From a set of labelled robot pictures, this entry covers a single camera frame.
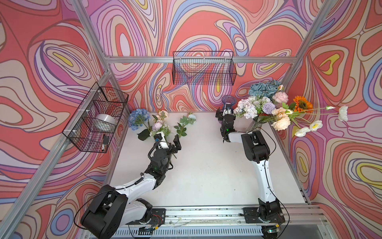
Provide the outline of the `pink peony flower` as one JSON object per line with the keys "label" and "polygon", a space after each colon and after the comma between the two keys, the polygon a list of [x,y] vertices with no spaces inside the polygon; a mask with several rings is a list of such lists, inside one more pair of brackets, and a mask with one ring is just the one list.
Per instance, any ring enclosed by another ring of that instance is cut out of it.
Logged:
{"label": "pink peony flower", "polygon": [[289,97],[288,97],[287,93],[284,91],[283,85],[278,86],[277,91],[272,96],[272,99],[274,102],[276,102],[278,104],[288,103]]}

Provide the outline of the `lilac pink hydrangea stem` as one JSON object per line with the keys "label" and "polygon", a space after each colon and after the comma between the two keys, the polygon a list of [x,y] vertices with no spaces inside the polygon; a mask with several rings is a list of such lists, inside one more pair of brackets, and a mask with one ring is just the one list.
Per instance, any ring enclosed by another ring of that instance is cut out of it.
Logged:
{"label": "lilac pink hydrangea stem", "polygon": [[233,110],[236,117],[246,119],[255,119],[263,115],[271,115],[276,109],[275,104],[268,97],[250,96],[238,102],[237,107]]}

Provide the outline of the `cream white flower spray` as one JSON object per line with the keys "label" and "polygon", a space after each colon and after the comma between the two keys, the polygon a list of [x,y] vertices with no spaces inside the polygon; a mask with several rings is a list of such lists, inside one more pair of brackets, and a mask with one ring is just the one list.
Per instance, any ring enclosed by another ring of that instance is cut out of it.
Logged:
{"label": "cream white flower spray", "polygon": [[346,105],[340,107],[327,105],[320,108],[313,106],[312,113],[294,112],[294,105],[294,102],[289,105],[283,103],[280,108],[272,111],[269,118],[272,122],[271,127],[274,130],[283,131],[295,126],[297,129],[294,136],[304,137],[310,132],[316,132],[323,128],[324,122],[320,119],[321,116],[335,116],[342,122],[348,121],[349,107]]}

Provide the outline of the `clear glass vase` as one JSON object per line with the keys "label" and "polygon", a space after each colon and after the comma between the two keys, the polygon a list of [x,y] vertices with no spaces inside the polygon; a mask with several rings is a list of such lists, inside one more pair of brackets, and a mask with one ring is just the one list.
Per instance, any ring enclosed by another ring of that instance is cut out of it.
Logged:
{"label": "clear glass vase", "polygon": [[263,124],[264,124],[263,118],[262,117],[256,117],[253,119],[252,123],[248,127],[247,132],[252,132],[252,131],[258,130],[262,127]]}

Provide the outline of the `orange gerbera flower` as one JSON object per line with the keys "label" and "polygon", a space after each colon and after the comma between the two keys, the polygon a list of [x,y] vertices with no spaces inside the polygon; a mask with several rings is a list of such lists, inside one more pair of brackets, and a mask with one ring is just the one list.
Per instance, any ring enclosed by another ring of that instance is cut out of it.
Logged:
{"label": "orange gerbera flower", "polygon": [[294,112],[298,113],[312,113],[313,111],[313,105],[311,102],[309,102],[305,97],[303,96],[296,96],[293,99],[294,105]]}

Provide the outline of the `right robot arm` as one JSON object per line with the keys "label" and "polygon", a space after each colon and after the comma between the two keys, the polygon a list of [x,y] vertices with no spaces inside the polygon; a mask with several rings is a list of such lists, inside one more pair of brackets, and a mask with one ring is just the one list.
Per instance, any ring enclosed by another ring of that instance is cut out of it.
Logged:
{"label": "right robot arm", "polygon": [[254,218],[262,223],[285,222],[281,202],[274,193],[269,172],[270,148],[259,130],[239,132],[234,129],[236,116],[232,107],[217,109],[215,117],[221,123],[220,133],[224,142],[236,142],[243,145],[246,158],[253,164],[259,188],[259,207],[247,219]]}

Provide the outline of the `purple glass vase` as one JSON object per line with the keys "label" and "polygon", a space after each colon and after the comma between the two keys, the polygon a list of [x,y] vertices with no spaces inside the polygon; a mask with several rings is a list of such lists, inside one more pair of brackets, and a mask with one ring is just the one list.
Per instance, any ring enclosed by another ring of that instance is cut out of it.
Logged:
{"label": "purple glass vase", "polygon": [[236,99],[233,96],[222,97],[222,103],[224,104],[223,110],[226,108],[231,108],[234,111],[234,105],[236,104]]}

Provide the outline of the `pale blue rose stem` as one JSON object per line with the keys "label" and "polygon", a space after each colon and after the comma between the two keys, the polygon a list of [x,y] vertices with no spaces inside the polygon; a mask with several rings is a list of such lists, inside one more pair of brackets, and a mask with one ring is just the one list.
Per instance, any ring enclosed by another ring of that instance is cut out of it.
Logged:
{"label": "pale blue rose stem", "polygon": [[188,113],[186,116],[182,116],[180,121],[174,126],[176,133],[179,137],[186,136],[187,126],[193,125],[197,121],[197,117],[193,113]]}

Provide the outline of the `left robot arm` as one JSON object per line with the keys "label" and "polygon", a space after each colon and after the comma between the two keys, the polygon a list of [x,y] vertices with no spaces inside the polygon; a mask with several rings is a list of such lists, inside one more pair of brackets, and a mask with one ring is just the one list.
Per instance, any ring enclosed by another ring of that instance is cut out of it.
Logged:
{"label": "left robot arm", "polygon": [[153,232],[165,222],[165,210],[156,212],[141,196],[158,188],[166,173],[174,166],[171,158],[182,149],[179,136],[172,143],[162,132],[154,136],[155,143],[148,153],[150,163],[137,179],[117,187],[104,185],[88,200],[76,227],[88,230],[98,239],[110,239],[117,229],[131,223],[141,224],[141,232]]}

